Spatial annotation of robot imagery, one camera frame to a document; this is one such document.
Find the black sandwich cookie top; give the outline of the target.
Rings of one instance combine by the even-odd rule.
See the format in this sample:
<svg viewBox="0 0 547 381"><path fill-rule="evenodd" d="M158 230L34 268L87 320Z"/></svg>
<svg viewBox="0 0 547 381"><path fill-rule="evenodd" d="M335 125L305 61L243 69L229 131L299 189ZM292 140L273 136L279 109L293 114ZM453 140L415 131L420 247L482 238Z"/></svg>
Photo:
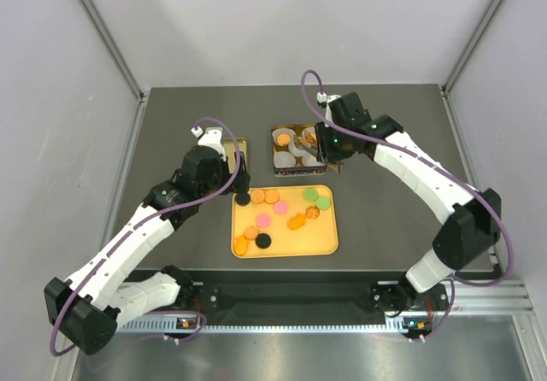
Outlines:
<svg viewBox="0 0 547 381"><path fill-rule="evenodd" d="M250 194L248 192L245 193L238 193L235 197L235 202L239 206L247 206L250 203Z"/></svg>

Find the black sandwich cookie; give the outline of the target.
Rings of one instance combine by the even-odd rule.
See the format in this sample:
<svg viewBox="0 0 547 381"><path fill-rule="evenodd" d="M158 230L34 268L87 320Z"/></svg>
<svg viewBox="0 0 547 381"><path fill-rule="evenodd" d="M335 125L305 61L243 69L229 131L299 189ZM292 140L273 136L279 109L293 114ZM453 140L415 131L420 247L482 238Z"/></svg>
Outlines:
<svg viewBox="0 0 547 381"><path fill-rule="evenodd" d="M259 233L256 236L255 243L259 249L267 249L272 243L272 238L267 233Z"/></svg>
<svg viewBox="0 0 547 381"><path fill-rule="evenodd" d="M239 206L247 206L250 203L250 194L248 192L245 193L238 193L235 197L235 202Z"/></svg>

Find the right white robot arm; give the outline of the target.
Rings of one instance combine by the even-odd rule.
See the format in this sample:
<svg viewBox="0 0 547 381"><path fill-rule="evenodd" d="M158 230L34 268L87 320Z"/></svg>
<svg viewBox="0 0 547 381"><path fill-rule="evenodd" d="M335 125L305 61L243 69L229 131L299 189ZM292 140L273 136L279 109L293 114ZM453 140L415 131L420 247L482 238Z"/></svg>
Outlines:
<svg viewBox="0 0 547 381"><path fill-rule="evenodd" d="M315 125L323 161L366 155L412 190L440 223L431 249L397 283L401 303L420 308L429 300L430 289L499 241L500 196L454 178L390 116L372 118L355 92L342 96L318 92L316 101L325 110L324 120Z"/></svg>

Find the front-left white paper cup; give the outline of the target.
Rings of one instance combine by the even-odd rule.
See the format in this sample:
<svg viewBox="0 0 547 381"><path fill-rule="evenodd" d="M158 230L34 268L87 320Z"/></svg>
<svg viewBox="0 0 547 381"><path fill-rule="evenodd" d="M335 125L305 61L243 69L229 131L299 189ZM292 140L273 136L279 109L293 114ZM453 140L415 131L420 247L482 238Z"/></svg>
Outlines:
<svg viewBox="0 0 547 381"><path fill-rule="evenodd" d="M288 151L279 151L273 155L273 165L276 168L291 168L297 163L296 157Z"/></svg>

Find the pink sandwich cookie lower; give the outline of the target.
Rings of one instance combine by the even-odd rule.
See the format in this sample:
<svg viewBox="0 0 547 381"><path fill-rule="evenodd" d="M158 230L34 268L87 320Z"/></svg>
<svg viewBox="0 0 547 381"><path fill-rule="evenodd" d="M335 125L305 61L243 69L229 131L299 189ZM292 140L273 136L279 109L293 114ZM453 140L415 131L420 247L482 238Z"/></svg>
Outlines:
<svg viewBox="0 0 547 381"><path fill-rule="evenodd" d="M270 226L272 218L267 213L260 213L256 216L256 226L263 229Z"/></svg>

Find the left aluminium frame post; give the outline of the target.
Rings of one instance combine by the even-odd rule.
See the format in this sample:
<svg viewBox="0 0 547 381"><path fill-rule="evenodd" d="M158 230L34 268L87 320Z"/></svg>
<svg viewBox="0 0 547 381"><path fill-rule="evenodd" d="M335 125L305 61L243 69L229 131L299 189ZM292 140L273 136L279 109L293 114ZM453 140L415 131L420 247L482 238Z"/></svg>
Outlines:
<svg viewBox="0 0 547 381"><path fill-rule="evenodd" d="M121 77L123 78L129 91L132 93L137 101L142 101L144 98L144 91L139 86L137 80L131 72L131 69L127 65L120 48L118 47L106 22L103 20L103 17L101 16L96 4L93 0L77 1L84 10L86 17L88 18L93 29L97 33L100 42L106 49L118 72L121 74Z"/></svg>

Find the black sandwich cookie bottom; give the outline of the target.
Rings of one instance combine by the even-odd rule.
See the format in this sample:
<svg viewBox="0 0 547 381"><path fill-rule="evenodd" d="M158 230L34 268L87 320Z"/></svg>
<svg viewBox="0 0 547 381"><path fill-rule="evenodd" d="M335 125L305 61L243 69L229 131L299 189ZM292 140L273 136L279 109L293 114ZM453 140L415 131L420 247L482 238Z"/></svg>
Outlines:
<svg viewBox="0 0 547 381"><path fill-rule="evenodd" d="M255 243L259 249L267 249L272 243L272 238L267 233L259 233L256 236Z"/></svg>

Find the orange fish cookie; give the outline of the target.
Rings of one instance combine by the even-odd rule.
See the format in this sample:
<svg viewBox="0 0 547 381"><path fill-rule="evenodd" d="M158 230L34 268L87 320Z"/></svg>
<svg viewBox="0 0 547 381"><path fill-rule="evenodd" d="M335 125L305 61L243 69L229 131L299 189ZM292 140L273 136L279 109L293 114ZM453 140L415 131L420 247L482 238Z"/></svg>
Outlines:
<svg viewBox="0 0 547 381"><path fill-rule="evenodd" d="M245 235L241 235L234 238L232 251L237 257L242 257L247 252L248 246L249 240L245 237Z"/></svg>
<svg viewBox="0 0 547 381"><path fill-rule="evenodd" d="M289 219L287 222L287 227L290 230L297 230L305 225L307 221L307 216L305 214L297 214L296 216Z"/></svg>

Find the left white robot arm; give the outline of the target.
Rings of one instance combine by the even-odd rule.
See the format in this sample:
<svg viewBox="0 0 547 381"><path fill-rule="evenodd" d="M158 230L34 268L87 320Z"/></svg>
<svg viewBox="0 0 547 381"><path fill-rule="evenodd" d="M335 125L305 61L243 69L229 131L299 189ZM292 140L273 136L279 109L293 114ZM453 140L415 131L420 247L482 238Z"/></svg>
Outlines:
<svg viewBox="0 0 547 381"><path fill-rule="evenodd" d="M191 129L197 143L181 166L150 189L131 219L91 260L67 278L53 278L44 287L48 321L53 326L52 355L64 354L56 347L58 335L84 354L94 355L129 321L160 307L181 310L191 305L194 290L175 267L164 267L137 284L124 282L202 204L220 195L247 195L250 176L244 155L240 150L234 152L236 163L231 170L223 144L225 136L234 134L222 121L211 121L211 127Z"/></svg>

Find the metal serving tongs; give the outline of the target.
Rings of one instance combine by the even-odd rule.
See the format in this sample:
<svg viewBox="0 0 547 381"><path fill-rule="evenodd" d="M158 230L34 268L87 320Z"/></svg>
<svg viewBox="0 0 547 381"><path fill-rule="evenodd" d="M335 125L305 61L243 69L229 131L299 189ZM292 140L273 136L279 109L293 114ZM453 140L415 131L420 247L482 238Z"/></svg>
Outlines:
<svg viewBox="0 0 547 381"><path fill-rule="evenodd" d="M294 136L292 142L297 152L301 152L303 155L317 157L318 146L315 140L310 142L307 138Z"/></svg>

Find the back-right white paper cup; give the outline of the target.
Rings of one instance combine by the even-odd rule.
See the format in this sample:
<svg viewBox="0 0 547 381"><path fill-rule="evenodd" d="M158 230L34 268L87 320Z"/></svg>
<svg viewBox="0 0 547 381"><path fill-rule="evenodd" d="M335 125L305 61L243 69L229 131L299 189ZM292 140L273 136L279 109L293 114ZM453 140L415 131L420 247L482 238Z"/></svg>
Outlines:
<svg viewBox="0 0 547 381"><path fill-rule="evenodd" d="M315 135L315 128L313 126L304 128L302 130L301 137L311 137L311 136L314 136L315 140L317 142L317 137Z"/></svg>

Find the aluminium frame post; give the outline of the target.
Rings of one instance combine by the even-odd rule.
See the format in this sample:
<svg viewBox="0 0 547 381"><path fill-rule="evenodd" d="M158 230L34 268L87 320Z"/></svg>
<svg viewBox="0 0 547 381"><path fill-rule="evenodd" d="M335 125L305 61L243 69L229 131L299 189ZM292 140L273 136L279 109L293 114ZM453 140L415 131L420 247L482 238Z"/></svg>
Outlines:
<svg viewBox="0 0 547 381"><path fill-rule="evenodd" d="M93 0L77 1L84 10L86 17L88 18L93 29L97 33L100 42L106 49L118 72L121 74L121 77L123 78L129 91L132 93L137 101L142 101L144 98L144 91L139 86L137 80L131 72L131 69L127 65L120 48L118 47L106 22L103 20L103 17L101 16L96 4Z"/></svg>
<svg viewBox="0 0 547 381"><path fill-rule="evenodd" d="M478 24L462 49L461 54L458 56L454 67L450 70L446 81L440 86L441 95L444 98L447 98L456 86L505 1L506 0L490 0L487 4L484 13L479 18Z"/></svg>

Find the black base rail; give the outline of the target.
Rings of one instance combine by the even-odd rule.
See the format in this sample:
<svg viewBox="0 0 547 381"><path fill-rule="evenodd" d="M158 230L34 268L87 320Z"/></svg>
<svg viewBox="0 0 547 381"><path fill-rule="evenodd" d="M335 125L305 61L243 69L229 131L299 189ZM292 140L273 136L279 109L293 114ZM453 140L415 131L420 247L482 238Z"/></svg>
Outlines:
<svg viewBox="0 0 547 381"><path fill-rule="evenodd" d="M123 332L180 337L210 332L350 332L378 328L408 338L430 334L454 293L423 294L394 272L190 271L168 305L130 320Z"/></svg>

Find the right aluminium frame post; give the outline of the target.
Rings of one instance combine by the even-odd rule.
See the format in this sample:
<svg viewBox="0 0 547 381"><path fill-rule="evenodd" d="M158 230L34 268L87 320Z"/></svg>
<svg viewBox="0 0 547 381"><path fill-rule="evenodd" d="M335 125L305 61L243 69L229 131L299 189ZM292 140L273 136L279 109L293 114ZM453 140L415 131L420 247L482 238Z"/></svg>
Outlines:
<svg viewBox="0 0 547 381"><path fill-rule="evenodd" d="M490 0L487 4L484 13L479 18L478 24L462 49L461 54L458 56L454 67L450 70L446 81L440 86L441 95L444 98L447 98L456 86L505 1L506 0Z"/></svg>

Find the back-left white paper cup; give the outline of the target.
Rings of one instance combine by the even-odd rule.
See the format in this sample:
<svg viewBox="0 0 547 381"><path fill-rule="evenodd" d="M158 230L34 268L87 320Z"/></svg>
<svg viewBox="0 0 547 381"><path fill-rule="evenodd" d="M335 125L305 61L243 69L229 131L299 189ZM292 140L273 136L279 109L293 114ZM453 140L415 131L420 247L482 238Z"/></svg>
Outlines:
<svg viewBox="0 0 547 381"><path fill-rule="evenodd" d="M276 128L272 131L273 142L276 146L284 148L290 145L296 133L286 127Z"/></svg>

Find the orange fish cookie right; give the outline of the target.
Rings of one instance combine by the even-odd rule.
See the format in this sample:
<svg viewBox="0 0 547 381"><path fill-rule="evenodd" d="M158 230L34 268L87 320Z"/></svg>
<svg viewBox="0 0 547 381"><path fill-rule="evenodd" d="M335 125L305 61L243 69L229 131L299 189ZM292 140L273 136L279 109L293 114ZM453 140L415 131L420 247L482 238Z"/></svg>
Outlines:
<svg viewBox="0 0 547 381"><path fill-rule="evenodd" d="M290 230L297 230L305 225L307 221L307 216L305 214L297 214L296 216L289 219L287 222L287 227Z"/></svg>

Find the front-right white paper cup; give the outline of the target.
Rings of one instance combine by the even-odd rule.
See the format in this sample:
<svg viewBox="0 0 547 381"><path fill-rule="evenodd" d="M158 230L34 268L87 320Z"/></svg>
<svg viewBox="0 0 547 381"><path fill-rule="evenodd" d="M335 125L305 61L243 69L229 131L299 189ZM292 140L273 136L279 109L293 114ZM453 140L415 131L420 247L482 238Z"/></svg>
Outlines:
<svg viewBox="0 0 547 381"><path fill-rule="evenodd" d="M302 164L305 167L320 167L323 165L321 161L318 161L314 155L306 153L302 156Z"/></svg>

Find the green sandwich cookie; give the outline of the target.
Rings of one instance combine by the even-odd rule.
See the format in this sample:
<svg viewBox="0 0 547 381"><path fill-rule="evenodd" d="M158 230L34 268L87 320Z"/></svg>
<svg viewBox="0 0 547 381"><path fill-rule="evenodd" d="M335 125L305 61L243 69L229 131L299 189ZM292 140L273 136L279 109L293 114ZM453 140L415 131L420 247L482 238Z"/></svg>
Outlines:
<svg viewBox="0 0 547 381"><path fill-rule="evenodd" d="M331 207L331 205L332 205L332 202L328 196L319 196L315 200L315 206L321 211L328 210Z"/></svg>
<svg viewBox="0 0 547 381"><path fill-rule="evenodd" d="M316 188L307 188L303 191L303 198L307 201L307 202L315 202L317 200L317 198L319 197L319 192Z"/></svg>

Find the yellow plastic tray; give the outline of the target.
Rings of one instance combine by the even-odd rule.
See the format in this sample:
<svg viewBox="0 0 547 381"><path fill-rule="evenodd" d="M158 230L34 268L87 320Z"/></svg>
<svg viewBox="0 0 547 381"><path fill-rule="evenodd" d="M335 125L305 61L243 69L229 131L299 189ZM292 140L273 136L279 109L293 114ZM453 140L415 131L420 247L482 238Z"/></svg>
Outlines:
<svg viewBox="0 0 547 381"><path fill-rule="evenodd" d="M297 230L290 230L287 222L297 214L305 214L305 209L315 206L315 202L307 202L303 198L303 191L307 188L316 188L320 196L328 196L332 205L316 220L309 220ZM275 258L289 256L330 255L338 248L338 231L334 209L333 194L325 185L293 185L276 187L259 187L253 189L279 192L279 201L275 204L254 204L251 200L247 206L239 206L232 202L232 244L234 238L244 235L249 226L256 226L256 216L267 213L272 222L267 228L259 228L260 233L267 233L272 243L267 249L259 249L255 240L249 241L247 252L240 259Z"/></svg>

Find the orange swirl cookie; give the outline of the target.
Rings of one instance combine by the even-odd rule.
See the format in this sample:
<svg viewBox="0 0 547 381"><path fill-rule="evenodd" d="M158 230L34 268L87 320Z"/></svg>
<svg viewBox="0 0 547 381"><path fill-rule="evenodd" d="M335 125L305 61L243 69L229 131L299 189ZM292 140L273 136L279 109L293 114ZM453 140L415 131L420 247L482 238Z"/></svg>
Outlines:
<svg viewBox="0 0 547 381"><path fill-rule="evenodd" d="M309 206L305 209L305 216L309 220L316 220L321 215L321 211L316 206Z"/></svg>
<svg viewBox="0 0 547 381"><path fill-rule="evenodd" d="M317 147L317 142L316 142L314 136L300 137L300 141L301 141L302 145L305 145L307 147Z"/></svg>

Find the square cookie tin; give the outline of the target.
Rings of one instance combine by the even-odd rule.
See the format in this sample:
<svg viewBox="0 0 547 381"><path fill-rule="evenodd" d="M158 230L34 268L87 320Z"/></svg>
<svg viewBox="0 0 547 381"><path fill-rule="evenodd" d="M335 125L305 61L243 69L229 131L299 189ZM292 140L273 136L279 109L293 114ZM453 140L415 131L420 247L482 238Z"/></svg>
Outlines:
<svg viewBox="0 0 547 381"><path fill-rule="evenodd" d="M318 144L313 124L273 126L270 139L276 176L321 175L326 172L326 164L317 159Z"/></svg>

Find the orange fish cookie left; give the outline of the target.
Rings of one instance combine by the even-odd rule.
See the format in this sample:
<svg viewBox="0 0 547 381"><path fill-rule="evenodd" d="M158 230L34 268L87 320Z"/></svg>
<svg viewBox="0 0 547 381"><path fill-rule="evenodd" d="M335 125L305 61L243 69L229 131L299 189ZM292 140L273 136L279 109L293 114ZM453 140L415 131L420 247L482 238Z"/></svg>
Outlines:
<svg viewBox="0 0 547 381"><path fill-rule="evenodd" d="M247 252L248 246L249 240L245 237L245 235L241 235L234 238L232 251L237 257L242 257Z"/></svg>

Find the centre white paper cup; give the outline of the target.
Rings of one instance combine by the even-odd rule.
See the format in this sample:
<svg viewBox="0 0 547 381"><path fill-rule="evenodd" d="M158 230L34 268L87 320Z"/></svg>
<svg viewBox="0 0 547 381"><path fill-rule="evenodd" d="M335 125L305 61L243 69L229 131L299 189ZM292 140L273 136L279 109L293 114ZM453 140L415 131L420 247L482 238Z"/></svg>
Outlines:
<svg viewBox="0 0 547 381"><path fill-rule="evenodd" d="M302 146L298 137L294 136L288 144L289 152L295 157L305 157L309 152Z"/></svg>

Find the peach round scalloped cookie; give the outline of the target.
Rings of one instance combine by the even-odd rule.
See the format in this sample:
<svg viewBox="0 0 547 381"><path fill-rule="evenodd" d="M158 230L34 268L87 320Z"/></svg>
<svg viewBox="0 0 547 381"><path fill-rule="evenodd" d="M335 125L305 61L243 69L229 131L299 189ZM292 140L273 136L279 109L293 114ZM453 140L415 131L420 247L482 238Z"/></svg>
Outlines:
<svg viewBox="0 0 547 381"><path fill-rule="evenodd" d="M249 226L244 230L244 238L253 241L260 234L259 229L256 226Z"/></svg>

